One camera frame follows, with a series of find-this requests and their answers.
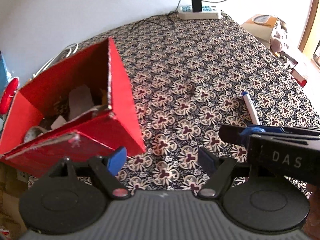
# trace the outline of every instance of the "white power strip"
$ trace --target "white power strip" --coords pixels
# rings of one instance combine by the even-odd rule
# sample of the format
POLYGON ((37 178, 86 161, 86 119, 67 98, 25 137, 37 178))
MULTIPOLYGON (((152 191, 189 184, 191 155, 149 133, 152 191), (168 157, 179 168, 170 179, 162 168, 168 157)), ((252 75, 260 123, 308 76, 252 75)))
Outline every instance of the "white power strip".
POLYGON ((178 16, 181 20, 221 19, 221 10, 215 6, 203 5, 202 12, 193 12, 191 5, 180 6, 178 16))

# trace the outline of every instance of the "red box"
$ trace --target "red box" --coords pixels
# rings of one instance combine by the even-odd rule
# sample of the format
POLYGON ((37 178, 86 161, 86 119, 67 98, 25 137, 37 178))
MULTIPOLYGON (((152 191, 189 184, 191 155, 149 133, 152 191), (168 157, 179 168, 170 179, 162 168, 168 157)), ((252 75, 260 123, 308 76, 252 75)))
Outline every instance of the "red box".
POLYGON ((60 158, 85 161, 125 146, 129 156, 145 152, 130 80, 111 38, 57 63, 20 88, 0 139, 0 160, 39 177, 60 158), (87 85, 92 95, 108 93, 108 103, 60 128, 21 144, 26 132, 53 115, 53 105, 87 85))

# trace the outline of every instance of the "wooden door frame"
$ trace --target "wooden door frame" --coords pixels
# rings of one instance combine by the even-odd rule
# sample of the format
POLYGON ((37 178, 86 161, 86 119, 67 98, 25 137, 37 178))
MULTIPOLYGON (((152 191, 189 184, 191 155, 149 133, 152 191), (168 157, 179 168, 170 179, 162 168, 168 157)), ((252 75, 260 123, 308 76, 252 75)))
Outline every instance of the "wooden door frame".
POLYGON ((307 57, 311 58, 316 46, 320 40, 318 36, 319 31, 316 31, 316 27, 320 26, 320 4, 319 0, 312 0, 308 21, 300 41, 299 50, 307 57))

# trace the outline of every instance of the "white marker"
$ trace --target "white marker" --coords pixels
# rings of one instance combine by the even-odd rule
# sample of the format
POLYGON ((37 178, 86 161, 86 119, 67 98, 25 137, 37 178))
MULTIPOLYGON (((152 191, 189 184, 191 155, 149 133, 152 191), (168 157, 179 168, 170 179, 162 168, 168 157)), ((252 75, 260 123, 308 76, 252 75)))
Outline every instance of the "white marker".
POLYGON ((254 105, 252 103, 252 100, 250 98, 249 93, 247 91, 243 91, 241 94, 243 96, 243 100, 245 102, 245 105, 248 108, 248 112, 249 112, 249 115, 250 115, 252 123, 260 125, 260 121, 259 121, 259 117, 258 117, 257 111, 256 111, 256 109, 254 109, 254 105))

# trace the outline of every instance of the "patterned fabric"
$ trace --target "patterned fabric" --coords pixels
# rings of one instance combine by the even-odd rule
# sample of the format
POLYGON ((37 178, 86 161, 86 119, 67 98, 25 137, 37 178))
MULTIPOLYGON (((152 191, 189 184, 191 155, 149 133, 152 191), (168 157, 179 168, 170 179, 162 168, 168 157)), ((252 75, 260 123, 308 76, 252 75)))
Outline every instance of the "patterned fabric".
MULTIPOLYGON (((165 16, 150 21, 172 28, 165 16)), ((118 174, 130 190, 199 190, 208 179, 197 163, 201 146, 245 162, 245 148, 222 142, 218 135, 222 124, 250 123, 244 90, 263 124, 319 127, 318 115, 295 80, 228 15, 173 21, 174 29, 149 22, 124 25, 80 45, 112 36, 131 79, 148 150, 129 158, 118 174)), ((308 196, 305 183, 291 181, 308 196)))

